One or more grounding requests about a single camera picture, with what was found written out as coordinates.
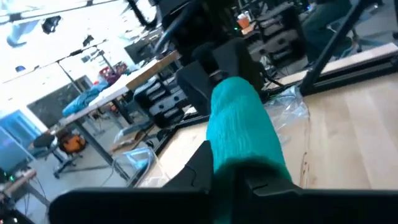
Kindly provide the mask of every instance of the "wooden board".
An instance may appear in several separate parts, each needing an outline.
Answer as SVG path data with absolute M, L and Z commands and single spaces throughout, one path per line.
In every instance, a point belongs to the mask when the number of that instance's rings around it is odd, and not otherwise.
M 375 47 L 371 50 L 367 50 L 358 54 L 354 54 L 352 56 L 335 60 L 334 62 L 330 62 L 326 64 L 325 68 L 322 70 L 322 73 L 332 72 L 335 70 L 339 70 L 345 68 L 350 65 L 356 65 L 359 63 L 363 63 L 369 60 L 372 60 L 375 57 L 380 57 L 383 55 L 389 55 L 398 52 L 398 47 L 394 43 L 385 44 L 380 47 Z M 307 74 L 308 70 L 304 70 L 301 72 L 297 72 L 295 74 L 289 75 L 287 77 L 281 78 L 278 81 L 284 85 L 297 82 L 302 80 Z M 277 85 L 271 84 L 270 88 L 276 88 Z
M 129 90 L 136 89 L 139 85 L 143 84 L 150 77 L 154 76 L 155 73 L 161 71 L 163 68 L 168 66 L 170 63 L 175 61 L 179 56 L 179 53 L 175 50 L 168 56 L 161 60 L 153 60 L 147 65 L 143 66 L 140 70 L 133 72 L 129 75 L 129 81 L 126 83 L 126 87 Z
M 23 174 L 23 177 L 17 179 L 15 182 L 8 182 L 3 190 L 6 195 L 11 195 L 16 190 L 21 188 L 24 184 L 28 183 L 30 179 L 33 179 L 36 176 L 36 171 L 33 169 L 28 170 Z M 0 194 L 0 202 L 4 199 L 4 195 Z
M 310 118 L 280 131 L 289 138 L 283 150 L 294 183 L 312 189 L 398 189 L 397 95 L 398 75 L 392 74 L 306 97 Z M 159 161 L 170 178 L 205 133 L 206 123 L 180 129 L 166 145 Z

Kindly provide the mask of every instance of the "blue cloth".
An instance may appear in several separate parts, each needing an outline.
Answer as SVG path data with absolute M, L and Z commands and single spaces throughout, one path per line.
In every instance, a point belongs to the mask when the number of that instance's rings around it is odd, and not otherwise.
M 235 168 L 269 167 L 291 180 L 274 126 L 243 78 L 227 78 L 213 90 L 206 138 L 213 151 L 215 223 L 230 223 Z
M 62 114 L 64 116 L 69 116 L 86 108 L 88 104 L 93 101 L 108 86 L 109 84 L 107 81 L 103 81 L 97 85 L 93 85 L 91 89 L 84 91 L 80 96 L 70 102 L 70 104 L 62 110 Z

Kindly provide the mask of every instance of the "plastic bag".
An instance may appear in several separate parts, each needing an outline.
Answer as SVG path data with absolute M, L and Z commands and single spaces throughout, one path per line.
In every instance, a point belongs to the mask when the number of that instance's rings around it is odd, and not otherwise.
M 280 130 L 299 119 L 309 118 L 308 108 L 297 86 L 292 86 L 273 97 L 264 107 L 270 116 L 282 145 L 289 140 L 289 136 L 282 136 Z
M 115 161 L 130 177 L 127 181 L 128 187 L 163 187 L 170 180 L 150 148 L 125 152 Z

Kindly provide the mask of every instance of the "black metal frame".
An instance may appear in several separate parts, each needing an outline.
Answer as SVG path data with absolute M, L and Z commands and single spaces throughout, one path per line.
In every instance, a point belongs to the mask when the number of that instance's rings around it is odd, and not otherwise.
M 270 96 L 277 95 L 294 85 L 298 85 L 301 94 L 307 96 L 396 72 L 398 70 L 398 53 L 393 52 L 361 63 L 322 73 L 321 75 L 322 70 L 329 62 L 339 41 L 346 37 L 347 33 L 352 29 L 355 22 L 358 21 L 360 15 L 368 5 L 369 0 L 360 0 L 357 5 L 351 8 L 344 23 L 329 41 L 320 58 L 315 62 L 315 66 L 308 70 L 303 80 L 289 83 L 286 86 L 278 87 L 273 90 L 260 92 L 262 102 L 265 103 L 269 100 Z M 186 116 L 185 120 L 170 129 L 168 135 L 166 135 L 154 149 L 156 155 L 158 156 L 162 152 L 179 129 L 207 122 L 209 117 L 210 116 L 199 116 L 197 113 Z

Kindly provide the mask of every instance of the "table leg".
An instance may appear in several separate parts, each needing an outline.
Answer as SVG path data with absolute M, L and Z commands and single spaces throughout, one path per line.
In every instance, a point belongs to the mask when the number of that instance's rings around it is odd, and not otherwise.
M 105 151 L 105 149 L 98 143 L 98 141 L 83 127 L 82 123 L 79 120 L 75 121 L 75 125 L 79 130 L 80 134 L 86 139 L 86 141 L 93 146 L 94 150 L 98 152 L 98 154 L 110 165 L 114 166 L 115 171 L 125 180 L 129 180 L 129 176 L 125 173 L 125 171 L 120 167 L 120 165 L 115 162 L 111 155 Z
M 122 117 L 127 121 L 128 124 L 134 124 L 133 120 L 131 119 L 129 113 L 120 105 L 118 100 L 112 100 L 113 105 L 118 109 L 119 113 Z
M 113 120 L 113 122 L 116 124 L 116 126 L 120 129 L 123 130 L 123 125 L 119 122 L 118 118 L 113 114 L 112 111 L 107 111 L 107 114 L 109 114 L 109 117 Z
M 30 183 L 24 184 L 24 188 L 28 194 L 32 194 L 37 200 L 39 200 L 47 208 L 50 206 L 50 202 L 45 198 L 38 190 L 36 190 Z
M 98 130 L 98 129 L 97 129 L 97 127 L 95 126 L 94 122 L 91 120 L 91 118 L 90 118 L 89 116 L 86 116 L 86 117 L 85 117 L 85 121 L 86 121 L 87 124 L 90 125 L 91 128 L 93 129 L 93 131 L 94 131 L 93 135 L 94 135 L 94 136 L 98 136 L 98 135 L 100 135 L 100 134 L 104 134 L 104 133 L 105 133 L 105 130 Z

